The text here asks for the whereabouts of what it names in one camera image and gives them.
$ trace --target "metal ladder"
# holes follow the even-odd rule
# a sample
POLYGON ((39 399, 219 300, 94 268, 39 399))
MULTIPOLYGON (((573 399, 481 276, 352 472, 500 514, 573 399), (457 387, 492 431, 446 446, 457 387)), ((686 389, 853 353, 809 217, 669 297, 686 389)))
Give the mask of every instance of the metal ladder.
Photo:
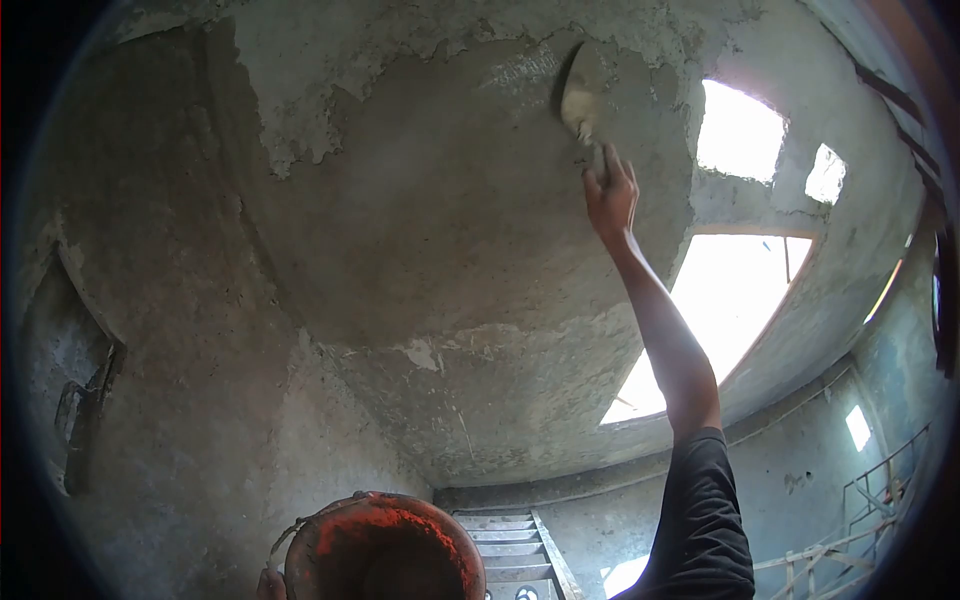
MULTIPOLYGON (((487 571, 487 584, 552 581, 559 600, 585 600, 557 544, 536 510, 522 515, 456 514, 476 542, 487 571)), ((513 600, 513 593, 493 600, 513 600)))

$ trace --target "ladder rung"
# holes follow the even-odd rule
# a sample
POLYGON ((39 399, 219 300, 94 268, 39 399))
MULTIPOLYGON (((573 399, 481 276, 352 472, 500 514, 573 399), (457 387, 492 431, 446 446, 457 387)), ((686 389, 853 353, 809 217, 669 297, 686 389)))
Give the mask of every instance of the ladder rung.
POLYGON ((508 555, 508 556, 485 556, 483 564, 486 568, 495 566, 527 566, 529 564, 549 564, 550 559, 546 558, 546 553, 537 554, 508 555))
POLYGON ((461 523, 467 531, 514 531, 537 529, 533 521, 506 521, 499 523, 461 523))
POLYGON ((479 541, 481 543, 537 540, 540 537, 536 529, 524 529, 522 531, 471 531, 469 533, 473 541, 479 541))
POLYGON ((478 524, 478 523, 509 523, 511 521, 529 521, 533 517, 530 514, 526 515, 454 515, 453 518, 460 521, 461 524, 478 524))
POLYGON ((550 564, 526 566, 491 566, 487 568, 487 583, 503 584, 514 581, 539 581, 553 577, 550 564))
POLYGON ((533 543, 481 543, 477 545, 480 556, 525 556, 543 551, 543 544, 533 543))

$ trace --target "red bucket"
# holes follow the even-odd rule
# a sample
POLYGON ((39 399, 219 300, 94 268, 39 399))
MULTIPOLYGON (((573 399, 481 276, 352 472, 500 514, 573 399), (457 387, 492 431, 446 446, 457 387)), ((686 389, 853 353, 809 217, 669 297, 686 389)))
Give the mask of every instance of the red bucket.
POLYGON ((284 572, 292 600, 483 600, 476 544, 428 502, 357 492, 298 525, 284 572))

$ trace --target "forearm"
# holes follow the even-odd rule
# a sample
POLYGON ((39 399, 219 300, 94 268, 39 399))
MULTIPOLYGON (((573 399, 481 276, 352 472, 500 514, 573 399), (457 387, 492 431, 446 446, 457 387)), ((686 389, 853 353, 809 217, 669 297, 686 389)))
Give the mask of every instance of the forearm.
POLYGON ((713 368, 634 236, 623 231, 603 241, 627 288, 676 437, 706 425, 719 427, 713 368))

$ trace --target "sunlight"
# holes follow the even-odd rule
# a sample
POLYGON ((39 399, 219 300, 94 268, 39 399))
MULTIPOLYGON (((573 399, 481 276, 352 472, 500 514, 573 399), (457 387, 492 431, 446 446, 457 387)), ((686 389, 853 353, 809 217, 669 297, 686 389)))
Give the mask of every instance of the sunlight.
POLYGON ((600 577, 604 578, 603 590, 607 593, 608 600, 635 584, 649 560, 650 555, 646 554, 638 559, 620 563, 613 570, 608 566, 600 569, 600 577))
POLYGON ((759 100, 708 79, 697 163, 705 169, 771 181, 783 141, 783 117, 759 100))
MULTIPOLYGON (((780 306, 811 243, 774 235, 693 236, 670 296, 707 354, 718 384, 780 306)), ((644 350, 600 422, 637 419, 665 408, 644 350)))
POLYGON ((870 440, 870 427, 867 425, 867 420, 863 418, 863 411, 860 410, 859 404, 854 406, 850 414, 847 415, 847 428, 850 429, 856 451, 860 452, 863 450, 863 446, 867 445, 867 441, 870 440))
POLYGON ((897 278, 897 273, 900 272, 900 265, 903 264, 903 259, 897 261, 897 266, 894 267, 894 272, 890 274, 890 278, 887 279, 887 284, 883 286, 883 291, 880 292, 879 298, 876 299, 874 307, 870 309, 870 312, 867 313, 867 318, 863 320, 863 324, 870 322, 870 319, 874 317, 877 310, 880 308, 880 305, 883 304, 883 299, 887 297, 887 292, 890 291, 890 286, 894 284, 894 279, 897 278))
POLYGON ((820 144, 817 157, 813 161, 813 170, 806 178, 804 193, 824 204, 836 204, 843 188, 843 178, 847 175, 847 163, 826 144, 820 144))

